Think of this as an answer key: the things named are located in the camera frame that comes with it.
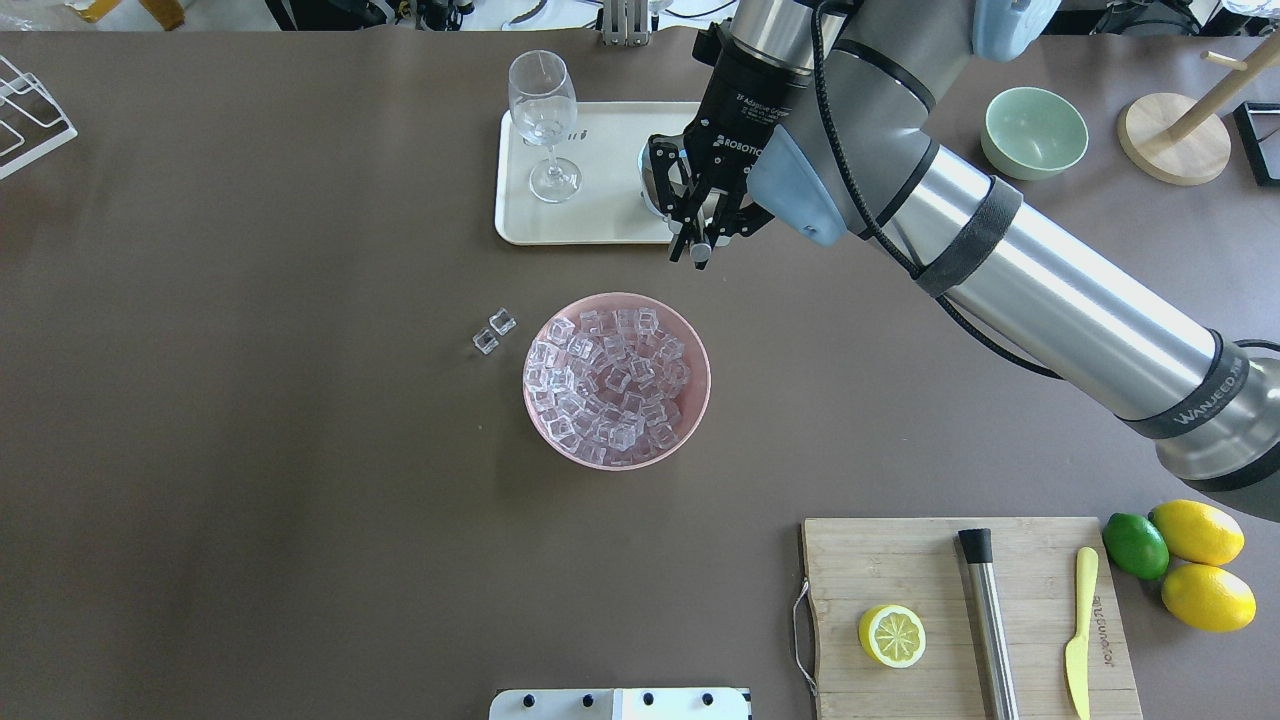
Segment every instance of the lime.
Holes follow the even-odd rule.
[[[1253,621],[1258,603],[1244,580],[1212,565],[1174,568],[1160,598],[1175,618],[1211,633],[1230,633]]]
[[[1169,552],[1183,560],[1226,565],[1244,548],[1240,524],[1212,505],[1172,500],[1156,506],[1151,521],[1165,536]]]
[[[924,655],[924,623],[901,605],[877,605],[859,620],[858,639],[881,665],[910,667]]]
[[[1130,575],[1155,580],[1169,569],[1169,546],[1156,525],[1142,515],[1112,515],[1102,529],[1102,542],[1107,546],[1107,557]]]

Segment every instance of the wooden stand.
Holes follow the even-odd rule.
[[[1248,58],[1235,60],[1204,53],[1226,65],[1226,74],[1201,100],[1157,92],[1134,100],[1116,123],[1120,147],[1148,176],[1172,184],[1206,183],[1222,173],[1231,158],[1231,137],[1216,115],[1245,85],[1280,58],[1280,35],[1272,35]]]

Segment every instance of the bowl of ice cubes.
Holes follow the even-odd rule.
[[[525,406],[561,455],[598,470],[653,465],[694,434],[712,368],[692,325],[630,292],[556,313],[525,357]]]

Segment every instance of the wooden cutting board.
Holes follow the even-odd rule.
[[[969,623],[956,530],[991,528],[996,588],[1024,719],[1075,717],[1062,648],[1075,633],[1075,552],[1098,551],[1089,644],[1093,720],[1142,720],[1111,568],[1096,518],[850,518],[804,524],[815,625],[818,720],[989,717]],[[927,650],[913,667],[878,665],[858,620],[882,603],[910,607]]]

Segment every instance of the pink bowl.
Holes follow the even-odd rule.
[[[534,410],[534,401],[530,397],[529,389],[524,387],[524,383],[521,383],[521,392],[525,395],[525,409],[529,411],[529,419],[534,423],[534,428],[538,429],[538,434],[543,436],[543,439],[556,448],[557,452],[579,465],[585,465],[594,470],[635,470],[637,468],[653,465],[654,462],[680,450],[680,447],[685,445],[685,441],[689,439],[690,436],[694,434],[694,430],[698,429],[698,424],[703,421],[703,415],[707,413],[707,404],[712,397],[712,365],[707,359],[707,347],[703,345],[703,340],[698,337],[698,333],[694,332],[694,327],[689,324],[689,320],[681,316],[680,313],[676,313],[667,305],[652,297],[645,297],[634,292],[604,292],[584,297],[577,302],[564,306],[561,311],[548,318],[547,323],[543,324],[543,327],[538,331],[538,334],[534,337],[534,342],[547,340],[547,331],[550,327],[552,320],[556,318],[568,318],[576,324],[579,315],[586,310],[613,311],[640,307],[653,307],[657,310],[659,325],[685,343],[685,363],[689,365],[690,370],[689,384],[685,386],[684,392],[681,392],[675,400],[676,406],[680,407],[681,418],[680,423],[672,428],[676,430],[678,439],[676,441],[676,445],[662,451],[657,456],[645,460],[644,462],[636,462],[635,465],[614,468],[588,462],[586,460],[567,452],[550,438],[547,433],[547,428],[538,421],[538,411]],[[526,355],[524,369],[527,369],[527,366],[529,360]],[[524,377],[524,369],[521,372],[521,377]]]

